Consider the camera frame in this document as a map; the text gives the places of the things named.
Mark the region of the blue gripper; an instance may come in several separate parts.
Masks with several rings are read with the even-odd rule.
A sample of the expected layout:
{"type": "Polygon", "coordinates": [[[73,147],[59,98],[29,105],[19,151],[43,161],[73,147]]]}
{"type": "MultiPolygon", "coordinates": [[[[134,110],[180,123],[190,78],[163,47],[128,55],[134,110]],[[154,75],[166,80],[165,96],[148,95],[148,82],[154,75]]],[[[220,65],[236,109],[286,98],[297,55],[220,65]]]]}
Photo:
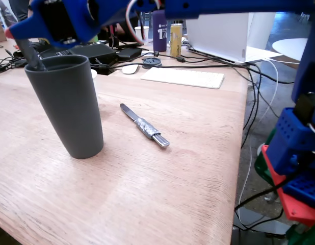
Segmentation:
{"type": "Polygon", "coordinates": [[[10,39],[45,38],[51,45],[73,47],[99,31],[88,1],[33,1],[33,15],[5,30],[10,39]]]}

